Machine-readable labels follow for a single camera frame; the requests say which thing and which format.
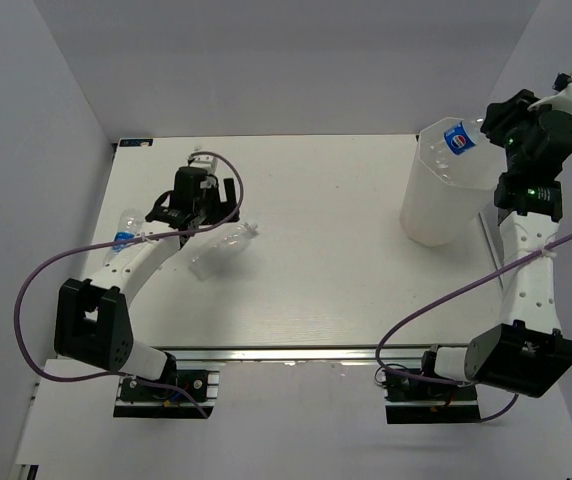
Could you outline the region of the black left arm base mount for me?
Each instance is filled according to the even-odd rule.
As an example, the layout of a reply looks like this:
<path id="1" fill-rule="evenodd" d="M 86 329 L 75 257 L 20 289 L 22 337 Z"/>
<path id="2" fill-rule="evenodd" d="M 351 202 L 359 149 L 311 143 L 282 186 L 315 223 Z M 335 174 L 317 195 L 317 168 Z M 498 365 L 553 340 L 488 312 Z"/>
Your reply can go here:
<path id="1" fill-rule="evenodd" d="M 220 368 L 215 364 L 179 362 L 169 387 L 151 387 L 140 379 L 121 380 L 113 408 L 114 418 L 205 420 L 218 396 Z"/>

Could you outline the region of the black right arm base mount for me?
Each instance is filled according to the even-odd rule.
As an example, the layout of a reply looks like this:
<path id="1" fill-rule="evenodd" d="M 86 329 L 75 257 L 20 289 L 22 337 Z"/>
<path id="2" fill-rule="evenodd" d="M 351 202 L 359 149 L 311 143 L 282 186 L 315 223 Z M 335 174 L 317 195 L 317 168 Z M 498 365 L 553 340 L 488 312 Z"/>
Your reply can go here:
<path id="1" fill-rule="evenodd" d="M 382 367 L 374 382 L 384 390 L 388 425 L 471 424 L 481 419 L 474 386 L 416 382 Z"/>

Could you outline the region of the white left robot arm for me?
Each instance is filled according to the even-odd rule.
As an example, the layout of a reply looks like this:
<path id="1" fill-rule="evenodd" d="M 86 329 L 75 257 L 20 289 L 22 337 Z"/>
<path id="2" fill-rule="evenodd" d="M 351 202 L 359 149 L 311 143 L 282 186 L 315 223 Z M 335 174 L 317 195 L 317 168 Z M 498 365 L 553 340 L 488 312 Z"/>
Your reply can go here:
<path id="1" fill-rule="evenodd" d="M 59 290 L 55 352 L 111 374 L 143 379 L 154 398 L 177 387 L 174 357 L 134 338 L 129 308 L 142 287 L 201 227 L 239 218 L 238 192 L 231 178 L 220 180 L 208 167 L 183 166 L 173 189 L 160 195 L 132 244 L 84 280 L 67 280 Z"/>

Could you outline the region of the small blue Pepsi bottle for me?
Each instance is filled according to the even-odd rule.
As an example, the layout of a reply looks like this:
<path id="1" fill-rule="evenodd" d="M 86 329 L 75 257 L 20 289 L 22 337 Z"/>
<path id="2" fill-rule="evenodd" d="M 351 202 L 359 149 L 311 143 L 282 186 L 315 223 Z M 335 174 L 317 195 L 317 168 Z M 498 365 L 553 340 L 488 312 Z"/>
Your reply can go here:
<path id="1" fill-rule="evenodd" d="M 443 160 L 467 153 L 482 143 L 482 124 L 482 118 L 459 120 L 438 136 L 433 152 Z"/>

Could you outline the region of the water bottle with blue label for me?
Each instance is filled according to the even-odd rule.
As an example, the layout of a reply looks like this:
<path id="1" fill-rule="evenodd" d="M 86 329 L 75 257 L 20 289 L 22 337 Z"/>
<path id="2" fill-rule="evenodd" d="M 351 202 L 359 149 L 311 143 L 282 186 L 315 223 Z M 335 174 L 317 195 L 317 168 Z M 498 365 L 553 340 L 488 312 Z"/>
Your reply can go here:
<path id="1" fill-rule="evenodd" d="M 128 247 L 123 240 L 135 238 L 140 233 L 143 223 L 144 214 L 140 210 L 126 209 L 122 212 L 114 236 L 114 242 L 120 241 L 120 244 L 113 245 L 107 250 L 103 259 L 104 265 L 110 264 L 122 250 Z"/>

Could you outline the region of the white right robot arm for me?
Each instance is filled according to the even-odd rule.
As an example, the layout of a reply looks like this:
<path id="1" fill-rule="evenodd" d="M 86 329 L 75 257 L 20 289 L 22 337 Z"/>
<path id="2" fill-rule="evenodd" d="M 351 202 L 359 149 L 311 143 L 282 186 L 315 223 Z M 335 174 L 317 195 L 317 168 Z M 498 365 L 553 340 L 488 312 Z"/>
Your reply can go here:
<path id="1" fill-rule="evenodd" d="M 572 81 L 553 96 L 522 90 L 489 105 L 481 127 L 504 149 L 507 169 L 494 204 L 503 259 L 503 299 L 496 326 L 467 347 L 435 346 L 417 374 L 419 390 L 438 399 L 454 384 L 483 384 L 539 398 L 572 366 L 554 296 L 553 257 L 545 252 L 563 216 L 558 176 L 572 154 Z"/>

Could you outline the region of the clear unlabelled plastic bottle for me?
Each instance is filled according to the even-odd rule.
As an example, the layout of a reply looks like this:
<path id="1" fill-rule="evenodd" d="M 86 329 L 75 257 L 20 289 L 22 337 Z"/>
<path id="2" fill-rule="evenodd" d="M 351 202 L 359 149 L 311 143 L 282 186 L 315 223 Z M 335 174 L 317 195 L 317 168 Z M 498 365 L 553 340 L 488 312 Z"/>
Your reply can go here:
<path id="1" fill-rule="evenodd" d="M 189 264 L 190 271 L 199 281 L 207 280 L 248 248 L 258 230 L 257 222 L 244 221 L 219 231 L 196 250 Z"/>

